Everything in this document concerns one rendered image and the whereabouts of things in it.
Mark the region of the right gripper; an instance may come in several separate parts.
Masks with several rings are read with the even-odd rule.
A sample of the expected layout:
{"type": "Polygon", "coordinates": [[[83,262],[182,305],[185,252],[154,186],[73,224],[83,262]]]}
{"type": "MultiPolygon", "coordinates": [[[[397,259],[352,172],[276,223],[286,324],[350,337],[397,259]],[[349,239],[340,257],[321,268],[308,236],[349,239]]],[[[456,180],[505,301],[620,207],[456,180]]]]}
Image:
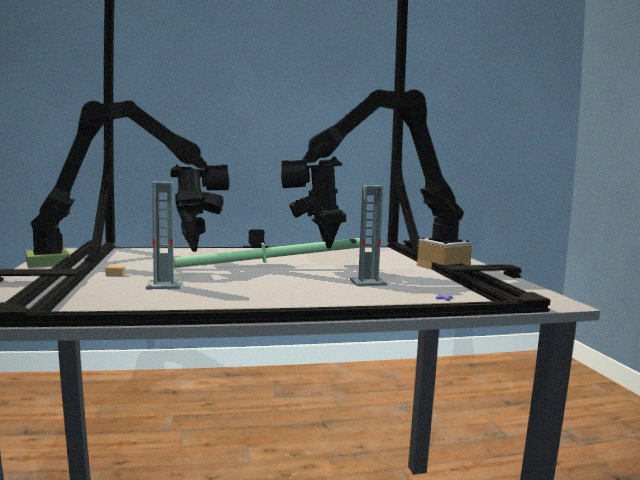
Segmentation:
{"type": "Polygon", "coordinates": [[[182,233],[187,240],[192,252],[197,251],[199,237],[202,233],[206,232],[205,220],[201,217],[196,217],[198,214],[203,213],[202,196],[201,192],[198,191],[199,187],[200,186],[197,184],[184,184],[179,187],[178,193],[175,195],[177,211],[182,219],[182,233]]]}

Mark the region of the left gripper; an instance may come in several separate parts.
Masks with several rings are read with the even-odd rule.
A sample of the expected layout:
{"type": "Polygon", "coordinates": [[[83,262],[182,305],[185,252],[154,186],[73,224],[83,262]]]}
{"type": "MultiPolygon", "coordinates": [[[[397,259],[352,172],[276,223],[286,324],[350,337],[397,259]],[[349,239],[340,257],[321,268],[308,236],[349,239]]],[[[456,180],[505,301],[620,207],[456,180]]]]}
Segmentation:
{"type": "Polygon", "coordinates": [[[312,209],[307,212],[307,215],[314,215],[311,220],[318,225],[326,247],[331,248],[340,224],[346,222],[346,214],[336,205],[336,193],[338,193],[338,190],[335,189],[335,185],[312,186],[311,192],[316,195],[319,211],[313,212],[312,209]],[[324,212],[320,212],[323,210],[324,212]]]}

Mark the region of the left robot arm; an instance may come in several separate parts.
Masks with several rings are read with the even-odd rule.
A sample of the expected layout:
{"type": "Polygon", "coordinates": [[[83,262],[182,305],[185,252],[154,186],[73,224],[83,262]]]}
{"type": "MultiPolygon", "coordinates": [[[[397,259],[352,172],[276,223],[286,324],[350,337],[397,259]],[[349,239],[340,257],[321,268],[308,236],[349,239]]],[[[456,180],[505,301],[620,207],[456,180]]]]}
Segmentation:
{"type": "MultiPolygon", "coordinates": [[[[336,157],[332,157],[331,160],[320,160],[319,165],[307,166],[307,163],[314,163],[319,158],[330,156],[345,136],[380,105],[395,105],[381,107],[398,110],[410,129],[425,177],[425,188],[422,189],[429,189],[421,189],[424,203],[432,210],[433,216],[437,216],[434,217],[432,238],[429,240],[443,243],[462,242],[458,239],[458,232],[459,220],[462,219],[464,211],[456,203],[450,186],[442,176],[427,127],[427,106],[424,94],[415,89],[406,92],[379,89],[370,93],[369,96],[335,125],[312,137],[304,160],[281,162],[282,187],[283,180],[283,188],[305,187],[306,183],[310,182],[309,168],[311,168],[312,186],[335,185],[334,166],[342,166],[336,157]],[[308,156],[309,153],[310,156],[308,156]],[[440,216],[443,215],[442,213],[444,216],[440,216]]],[[[319,211],[316,195],[313,192],[309,191],[309,196],[302,199],[304,200],[300,198],[289,204],[295,218],[312,209],[313,212],[319,211]]]]}

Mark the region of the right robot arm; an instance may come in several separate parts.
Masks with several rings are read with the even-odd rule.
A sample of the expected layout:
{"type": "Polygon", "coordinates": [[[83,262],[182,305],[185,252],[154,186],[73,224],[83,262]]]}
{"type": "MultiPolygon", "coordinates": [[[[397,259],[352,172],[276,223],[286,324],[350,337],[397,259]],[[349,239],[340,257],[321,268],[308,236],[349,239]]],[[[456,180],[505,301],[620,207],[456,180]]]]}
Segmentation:
{"type": "MultiPolygon", "coordinates": [[[[204,175],[203,187],[206,186],[207,190],[229,190],[227,165],[207,165],[201,157],[201,150],[197,144],[170,131],[133,101],[127,100],[103,104],[97,101],[89,101],[82,107],[77,135],[57,183],[42,204],[39,211],[40,214],[31,222],[34,255],[62,253],[63,238],[60,228],[57,227],[59,225],[58,222],[64,218],[64,215],[66,217],[70,214],[70,208],[75,201],[75,199],[70,199],[71,189],[91,141],[95,137],[93,135],[96,131],[98,133],[106,120],[124,118],[121,115],[127,115],[139,126],[145,130],[147,129],[150,134],[155,135],[158,140],[163,141],[182,161],[170,151],[184,164],[198,165],[201,168],[194,169],[178,165],[171,168],[171,177],[178,177],[178,188],[184,184],[192,183],[199,185],[198,191],[201,192],[204,175]],[[202,184],[200,184],[200,177],[202,177],[202,184]]],[[[215,214],[221,213],[223,206],[223,197],[221,195],[201,192],[201,196],[202,210],[215,214]]]]}

